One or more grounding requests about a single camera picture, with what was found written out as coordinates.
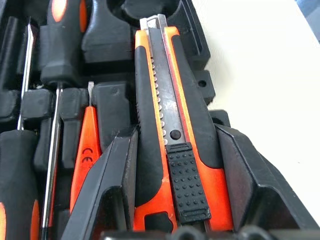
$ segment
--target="tool case compartment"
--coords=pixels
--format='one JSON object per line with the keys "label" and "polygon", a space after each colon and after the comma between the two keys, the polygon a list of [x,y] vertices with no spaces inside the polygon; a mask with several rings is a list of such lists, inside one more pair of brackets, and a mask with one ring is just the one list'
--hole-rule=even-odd
{"label": "tool case compartment", "polygon": [[[296,234],[300,234],[301,239],[303,236],[311,236],[310,231],[319,228],[279,171],[259,154],[245,135],[231,128],[225,111],[215,110],[209,112],[217,129],[218,142],[212,147],[220,148],[222,152],[220,161],[223,161],[225,170],[235,233],[206,235],[191,227],[179,228],[172,235],[159,232],[124,233],[133,227],[135,176],[141,174],[136,172],[136,167],[128,170],[130,164],[136,165],[138,144],[134,53],[139,19],[164,14],[168,25],[177,27],[195,84],[206,105],[216,95],[213,86],[214,72],[205,70],[210,52],[192,0],[86,0],[85,3],[88,27],[81,43],[79,76],[83,84],[79,88],[63,90],[58,110],[63,134],[59,144],[55,184],[53,240],[62,238],[68,224],[77,224],[79,233],[89,229],[93,232],[94,239],[105,240],[203,240],[209,237],[227,240],[236,239],[235,234],[242,234],[244,240],[253,239],[250,236],[262,236],[261,239],[266,240],[273,239],[272,237],[289,240],[300,239],[294,238]],[[37,146],[30,164],[36,176],[40,216],[44,204],[56,100],[54,89],[43,86],[40,81],[42,69],[50,58],[46,25],[48,4],[49,0],[0,2],[0,134],[15,130],[21,113],[25,121],[24,128],[37,135]],[[21,100],[29,17],[36,22],[38,34],[32,56],[30,90]],[[92,105],[97,111],[99,143],[103,152],[98,160],[100,169],[95,169],[95,173],[91,175],[102,175],[101,171],[106,170],[115,179],[112,184],[104,185],[105,178],[101,177],[101,189],[98,190],[94,189],[94,182],[85,186],[90,194],[101,196],[101,202],[90,202],[86,206],[96,214],[96,219],[92,215],[88,217],[85,210],[70,217],[69,210],[80,134],[85,109],[89,106],[86,88],[89,81],[94,82]],[[121,154],[116,151],[118,147],[123,151]],[[119,165],[115,164],[117,160],[121,162]],[[242,190],[239,189],[239,183],[242,184]],[[101,236],[100,228],[106,231]],[[65,234],[64,239],[89,239],[89,233],[82,236],[74,236],[72,232]],[[319,231],[313,234],[320,238]]]}

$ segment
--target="ce mark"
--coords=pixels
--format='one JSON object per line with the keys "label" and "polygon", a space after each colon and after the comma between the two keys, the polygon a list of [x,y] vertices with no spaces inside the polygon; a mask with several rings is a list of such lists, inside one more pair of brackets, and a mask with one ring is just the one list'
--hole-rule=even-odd
{"label": "ce mark", "polygon": [[[93,153],[94,151],[92,151],[92,149],[91,148],[85,148],[83,151],[82,151],[82,154],[85,154],[85,152],[90,152],[90,153]],[[88,162],[88,161],[90,161],[90,162],[93,162],[94,160],[92,159],[92,157],[89,157],[89,156],[85,156],[83,159],[82,159],[82,162],[84,162],[84,161],[86,161],[86,162]]]}

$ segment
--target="white surface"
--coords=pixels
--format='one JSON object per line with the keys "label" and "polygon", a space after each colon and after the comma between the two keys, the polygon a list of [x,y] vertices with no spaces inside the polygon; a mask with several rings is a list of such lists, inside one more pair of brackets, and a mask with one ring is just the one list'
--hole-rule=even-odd
{"label": "white surface", "polygon": [[193,0],[210,109],[229,113],[320,225],[320,45],[294,0]]}

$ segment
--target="metal shaft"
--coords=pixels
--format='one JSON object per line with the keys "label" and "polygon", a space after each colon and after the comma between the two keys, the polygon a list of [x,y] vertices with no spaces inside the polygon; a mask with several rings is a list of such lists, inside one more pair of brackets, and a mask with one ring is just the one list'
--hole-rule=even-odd
{"label": "metal shaft", "polygon": [[[23,79],[22,79],[22,88],[21,88],[21,101],[25,95],[25,92],[29,89],[30,83],[30,72],[31,72],[31,59],[32,52],[34,49],[35,36],[34,34],[35,28],[32,27],[30,21],[27,25],[27,44],[26,44],[26,53],[25,53],[25,61],[24,61],[24,71],[23,71]],[[22,119],[21,113],[19,114],[18,124],[16,127],[17,130],[24,130],[24,120]]]}
{"label": "metal shaft", "polygon": [[59,84],[56,88],[55,109],[51,129],[51,140],[49,149],[48,171],[46,175],[46,186],[43,203],[42,213],[42,232],[41,240],[49,239],[49,228],[53,225],[54,217],[54,198],[55,198],[55,185],[57,176],[57,163],[59,155],[59,142],[61,134],[61,119],[59,116],[60,96],[63,91],[62,86]]}

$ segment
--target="black screwdriver handle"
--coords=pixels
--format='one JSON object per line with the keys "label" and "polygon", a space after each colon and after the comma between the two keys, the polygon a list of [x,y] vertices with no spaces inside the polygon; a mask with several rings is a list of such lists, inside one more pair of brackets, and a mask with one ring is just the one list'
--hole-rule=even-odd
{"label": "black screwdriver handle", "polygon": [[82,86],[78,69],[81,39],[86,26],[85,0],[50,0],[47,14],[48,62],[41,73],[44,85]]}
{"label": "black screwdriver handle", "polygon": [[38,240],[39,205],[32,160],[33,131],[0,134],[0,239]]}

